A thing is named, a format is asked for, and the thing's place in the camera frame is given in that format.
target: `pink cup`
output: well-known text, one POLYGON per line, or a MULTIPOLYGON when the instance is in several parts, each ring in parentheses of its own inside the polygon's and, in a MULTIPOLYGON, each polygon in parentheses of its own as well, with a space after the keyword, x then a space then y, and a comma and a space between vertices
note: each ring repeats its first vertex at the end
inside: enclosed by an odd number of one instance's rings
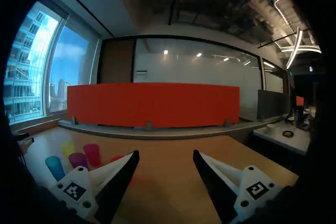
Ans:
POLYGON ((93 167, 101 165, 99 146, 97 144, 87 144, 83 147, 87 160, 93 167))

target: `cloud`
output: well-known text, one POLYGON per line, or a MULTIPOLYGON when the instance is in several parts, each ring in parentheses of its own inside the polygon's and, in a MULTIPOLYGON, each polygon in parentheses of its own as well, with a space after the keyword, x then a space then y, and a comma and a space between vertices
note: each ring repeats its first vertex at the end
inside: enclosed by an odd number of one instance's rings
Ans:
POLYGON ((59 43, 55 50, 54 58, 67 58, 77 62, 82 56, 86 54, 86 49, 83 47, 59 43))

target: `yellow cup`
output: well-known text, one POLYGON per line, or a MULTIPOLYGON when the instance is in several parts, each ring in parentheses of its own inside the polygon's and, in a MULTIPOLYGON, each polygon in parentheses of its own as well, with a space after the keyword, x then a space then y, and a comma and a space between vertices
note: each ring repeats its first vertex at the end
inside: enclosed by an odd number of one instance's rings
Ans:
POLYGON ((63 142, 60 144, 66 160, 69 161, 69 156, 75 153, 75 146, 73 142, 63 142))

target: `wooden table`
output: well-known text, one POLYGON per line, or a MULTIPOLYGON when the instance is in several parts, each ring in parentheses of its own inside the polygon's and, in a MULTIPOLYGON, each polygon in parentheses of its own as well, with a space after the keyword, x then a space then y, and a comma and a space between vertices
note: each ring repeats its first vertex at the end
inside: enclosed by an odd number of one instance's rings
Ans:
POLYGON ((59 156, 65 171, 70 171, 60 148, 62 141, 73 141, 78 152, 87 143, 99 144, 103 163, 139 150, 140 162, 112 223, 220 223, 192 160, 194 149, 239 169, 253 164, 281 186, 293 185, 298 178, 229 136, 126 140, 56 127, 34 137, 25 158, 36 181, 46 186, 55 182, 44 164, 48 156, 59 156))

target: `desk divider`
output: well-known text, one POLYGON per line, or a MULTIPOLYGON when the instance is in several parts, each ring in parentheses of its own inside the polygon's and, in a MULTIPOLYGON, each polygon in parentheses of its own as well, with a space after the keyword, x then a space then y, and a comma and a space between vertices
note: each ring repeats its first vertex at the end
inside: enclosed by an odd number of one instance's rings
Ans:
POLYGON ((182 83, 69 86, 68 120, 111 126, 198 127, 239 120, 239 87, 182 83))

